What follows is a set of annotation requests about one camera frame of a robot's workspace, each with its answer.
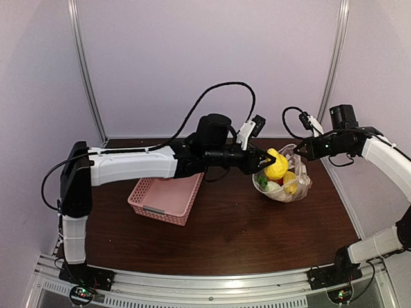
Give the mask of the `yellow pear with leaf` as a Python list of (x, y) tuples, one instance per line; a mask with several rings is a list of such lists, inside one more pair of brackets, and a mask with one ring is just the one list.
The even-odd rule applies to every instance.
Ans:
[(275, 162), (264, 168), (264, 174), (270, 181), (280, 180), (288, 171), (288, 160), (274, 148), (269, 148), (268, 154), (275, 158)]

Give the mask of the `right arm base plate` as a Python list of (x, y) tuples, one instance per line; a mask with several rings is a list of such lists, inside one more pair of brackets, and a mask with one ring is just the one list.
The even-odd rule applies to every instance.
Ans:
[(312, 290), (329, 288), (341, 284), (348, 284), (362, 278), (362, 271), (358, 266), (340, 269), (335, 265), (312, 266), (307, 272), (308, 281)]

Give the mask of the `white wrinkled cabbage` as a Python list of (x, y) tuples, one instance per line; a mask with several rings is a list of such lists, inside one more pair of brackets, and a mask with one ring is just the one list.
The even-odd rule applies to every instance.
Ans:
[(256, 189), (271, 198), (278, 198), (284, 193), (282, 187), (274, 181), (268, 180), (264, 175), (256, 175), (253, 177)]

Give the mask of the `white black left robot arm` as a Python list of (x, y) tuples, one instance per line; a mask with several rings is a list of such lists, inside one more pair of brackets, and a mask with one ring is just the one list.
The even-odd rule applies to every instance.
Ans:
[(265, 125), (256, 115), (235, 132), (231, 120), (221, 114), (200, 118), (194, 133), (182, 141), (173, 139), (151, 148), (90, 148), (84, 141), (74, 144), (68, 159), (59, 163), (60, 215), (67, 274), (79, 285), (92, 280), (86, 266), (85, 237), (92, 210), (92, 188), (140, 178), (187, 178), (209, 167), (237, 167), (250, 175), (271, 166), (276, 158), (249, 144)]

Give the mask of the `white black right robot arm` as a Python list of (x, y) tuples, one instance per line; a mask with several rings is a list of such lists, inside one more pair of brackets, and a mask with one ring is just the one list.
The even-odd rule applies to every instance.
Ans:
[[(275, 201), (300, 200), (307, 195), (311, 184), (302, 158), (313, 161), (345, 154), (349, 160), (360, 157), (377, 167), (409, 198), (410, 157), (374, 127), (359, 126), (352, 105), (333, 107), (330, 114), (333, 129), (325, 132), (314, 116), (301, 110), (299, 120), (313, 135), (300, 137), (299, 144), (271, 151), (276, 161), (253, 174), (254, 187)], [(410, 212), (406, 211), (392, 227), (339, 249), (335, 264), (329, 269), (329, 277), (335, 283), (343, 283), (361, 262), (409, 250)]]

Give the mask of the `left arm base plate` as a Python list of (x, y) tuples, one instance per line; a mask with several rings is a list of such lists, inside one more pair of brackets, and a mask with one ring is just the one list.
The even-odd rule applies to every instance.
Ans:
[(109, 269), (95, 268), (84, 264), (64, 263), (59, 279), (78, 284), (86, 289), (110, 291), (115, 273)]

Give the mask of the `clear zip top bag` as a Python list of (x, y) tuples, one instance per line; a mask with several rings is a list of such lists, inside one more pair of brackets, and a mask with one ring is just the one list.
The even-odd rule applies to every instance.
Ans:
[(287, 144), (280, 150), (268, 149), (275, 162), (252, 175), (254, 187), (271, 200), (291, 203), (308, 195), (312, 181), (295, 148), (295, 144)]

